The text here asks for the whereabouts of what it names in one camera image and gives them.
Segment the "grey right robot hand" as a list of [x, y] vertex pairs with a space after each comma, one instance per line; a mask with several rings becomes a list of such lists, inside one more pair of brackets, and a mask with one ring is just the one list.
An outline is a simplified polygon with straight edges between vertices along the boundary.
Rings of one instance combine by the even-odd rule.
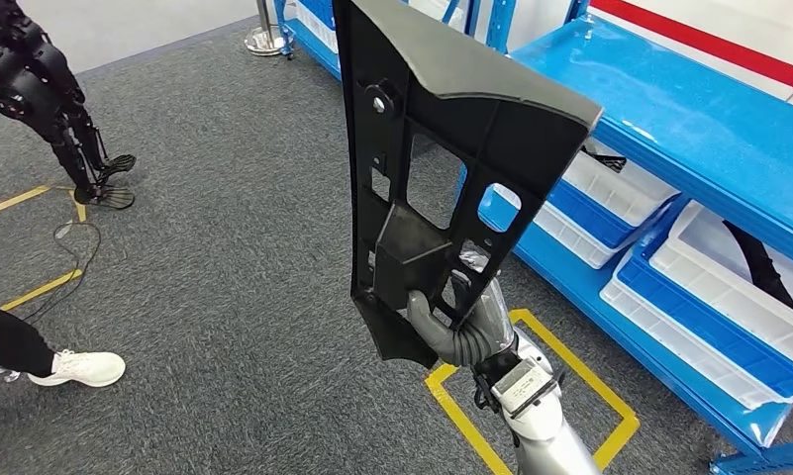
[[504, 350], [516, 340], [508, 307], [496, 278], [485, 288], [458, 330], [443, 325], [419, 290], [408, 293], [407, 320], [438, 357], [455, 366], [473, 366]]

